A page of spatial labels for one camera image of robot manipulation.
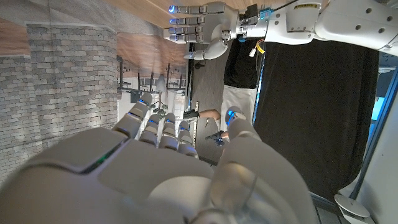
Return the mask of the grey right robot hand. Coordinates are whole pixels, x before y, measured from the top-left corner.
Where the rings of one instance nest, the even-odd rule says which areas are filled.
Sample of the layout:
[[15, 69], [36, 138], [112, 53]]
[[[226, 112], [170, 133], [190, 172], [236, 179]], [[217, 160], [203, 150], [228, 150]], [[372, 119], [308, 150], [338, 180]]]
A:
[[1, 186], [2, 223], [315, 223], [297, 169], [238, 107], [216, 167], [198, 158], [189, 125], [146, 118], [143, 95], [111, 129], [42, 151]]

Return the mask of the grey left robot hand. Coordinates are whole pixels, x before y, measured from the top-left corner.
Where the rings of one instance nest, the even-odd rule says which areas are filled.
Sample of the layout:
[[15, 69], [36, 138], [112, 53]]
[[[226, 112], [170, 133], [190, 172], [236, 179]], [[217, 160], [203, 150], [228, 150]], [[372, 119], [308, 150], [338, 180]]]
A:
[[206, 45], [204, 50], [189, 51], [189, 60], [211, 60], [223, 55], [227, 41], [236, 38], [239, 11], [224, 2], [209, 2], [201, 6], [169, 7], [171, 14], [188, 14], [188, 17], [171, 18], [170, 27], [163, 37], [176, 44], [196, 43]]

